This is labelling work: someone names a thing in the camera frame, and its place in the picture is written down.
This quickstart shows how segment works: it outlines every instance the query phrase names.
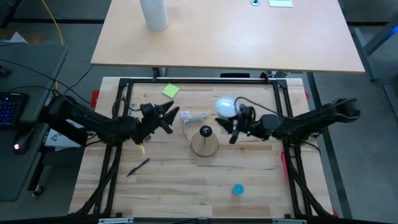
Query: sticky note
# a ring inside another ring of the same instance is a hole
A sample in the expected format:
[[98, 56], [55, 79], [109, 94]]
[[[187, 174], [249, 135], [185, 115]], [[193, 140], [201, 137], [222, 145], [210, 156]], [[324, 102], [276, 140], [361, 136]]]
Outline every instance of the sticky note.
[[175, 95], [178, 93], [179, 90], [180, 90], [180, 89], [179, 89], [177, 86], [175, 86], [175, 85], [169, 83], [169, 84], [164, 88], [164, 90], [162, 91], [162, 93], [165, 94], [166, 96], [168, 96], [168, 97], [170, 97], [170, 98], [172, 99], [172, 98], [175, 97]]
[[269, 0], [272, 7], [293, 7], [293, 0]]

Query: pen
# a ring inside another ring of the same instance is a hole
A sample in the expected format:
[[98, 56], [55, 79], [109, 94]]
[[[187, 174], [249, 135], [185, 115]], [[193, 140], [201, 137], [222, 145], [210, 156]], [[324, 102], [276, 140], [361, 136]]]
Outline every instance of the pen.
[[130, 176], [131, 174], [135, 173], [135, 171], [137, 171], [140, 167], [142, 167], [145, 163], [147, 163], [150, 160], [150, 158], [144, 160], [144, 162], [142, 162], [141, 164], [139, 164], [136, 168], [132, 169], [129, 174], [127, 175]]

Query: computer mouse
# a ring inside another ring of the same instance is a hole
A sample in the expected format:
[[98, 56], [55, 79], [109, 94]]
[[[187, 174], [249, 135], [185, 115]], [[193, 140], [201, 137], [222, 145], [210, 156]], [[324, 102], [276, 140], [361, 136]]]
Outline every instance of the computer mouse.
[[33, 128], [19, 131], [14, 138], [12, 151], [17, 155], [23, 155], [29, 150], [30, 139], [32, 137]]

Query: black desk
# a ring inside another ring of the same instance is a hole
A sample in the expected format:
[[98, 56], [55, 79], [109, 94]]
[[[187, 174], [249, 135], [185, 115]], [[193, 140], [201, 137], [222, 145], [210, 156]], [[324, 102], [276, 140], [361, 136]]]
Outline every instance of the black desk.
[[[54, 79], [58, 77], [66, 54], [67, 48], [62, 46], [17, 44], [0, 47], [0, 59], [21, 64]], [[43, 86], [51, 89], [54, 84], [53, 80], [18, 65], [3, 61], [0, 61], [0, 65], [12, 70], [11, 76], [0, 78], [0, 91], [9, 91], [19, 86]], [[16, 92], [29, 94], [29, 102], [21, 116], [21, 122], [32, 123], [34, 132], [29, 151], [17, 156], [11, 149], [17, 127], [0, 129], [0, 201], [7, 202], [19, 198], [49, 128], [47, 124], [34, 123], [37, 122], [50, 91], [42, 88], [20, 88]]]

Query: blue object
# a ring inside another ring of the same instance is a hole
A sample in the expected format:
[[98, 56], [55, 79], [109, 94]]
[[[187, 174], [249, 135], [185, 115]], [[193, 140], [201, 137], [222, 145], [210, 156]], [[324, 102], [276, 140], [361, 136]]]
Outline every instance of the blue object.
[[241, 185], [241, 184], [236, 184], [236, 185], [233, 187], [232, 192], [233, 192], [235, 195], [242, 195], [243, 192], [244, 192], [243, 185]]

